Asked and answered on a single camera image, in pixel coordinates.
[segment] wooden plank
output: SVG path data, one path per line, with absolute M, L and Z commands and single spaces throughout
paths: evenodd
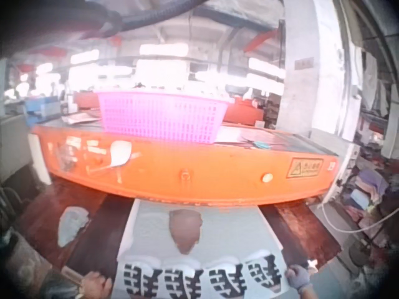
M 276 209 L 309 259 L 317 260 L 317 268 L 323 267 L 341 252 L 339 243 L 304 201 L 278 204 Z
M 60 248 L 58 226 L 62 213 L 67 207 L 79 206 L 86 209 L 92 219 L 105 196 L 103 192 L 55 178 L 53 185 L 28 205 L 14 227 L 34 249 L 60 270 L 87 228 L 81 230 L 71 243 Z
M 293 234 L 288 223 L 280 215 L 278 208 L 275 205 L 265 205 L 259 206 L 259 209 L 283 246 L 282 255 L 286 264 L 307 267 L 309 258 L 300 245 L 299 238 Z
M 75 246 L 67 267 L 81 274 L 99 271 L 115 279 L 117 255 L 134 199 L 108 195 Z

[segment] fluorescent light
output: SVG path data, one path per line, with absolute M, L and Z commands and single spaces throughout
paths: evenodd
M 250 69 L 258 70 L 260 72 L 273 75 L 281 79 L 284 79 L 286 77 L 286 70 L 280 69 L 276 65 L 272 65 L 269 62 L 262 61 L 253 57 L 249 59 L 248 66 Z
M 97 60 L 97 59 L 99 59 L 99 57 L 100 57 L 100 51 L 95 49 L 95 50 L 72 55 L 70 57 L 70 63 L 71 64 L 82 64 L 84 62 Z
M 23 74 L 23 75 L 21 75 L 21 76 L 19 77 L 19 79 L 20 79 L 22 82 L 25 82 L 25 81 L 27 80 L 27 78 L 28 78 L 28 74 Z
M 144 44 L 140 46 L 140 55 L 170 55 L 184 57 L 188 55 L 188 44 Z
M 36 74 L 41 75 L 52 71 L 52 63 L 40 64 L 36 67 Z

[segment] gloved hand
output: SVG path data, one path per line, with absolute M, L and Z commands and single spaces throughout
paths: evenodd
M 290 266 L 286 271 L 286 277 L 290 287 L 295 288 L 299 294 L 312 287 L 308 271 L 299 265 Z
M 80 293 L 86 299 L 106 299 L 111 293 L 111 278 L 105 279 L 98 272 L 90 272 L 81 283 Z

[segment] ceiling light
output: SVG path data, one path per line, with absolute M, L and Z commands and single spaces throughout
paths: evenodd
M 70 57 L 70 63 L 71 64 L 82 64 L 84 62 L 97 60 L 97 59 L 99 59 L 99 57 L 100 57 L 100 51 L 95 49 L 95 50 L 72 55 Z

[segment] white work surface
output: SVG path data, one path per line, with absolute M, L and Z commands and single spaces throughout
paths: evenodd
M 201 214 L 188 255 L 169 231 L 169 212 Z M 177 206 L 135 200 L 118 254 L 113 299 L 274 298 L 288 290 L 281 244 L 257 207 Z

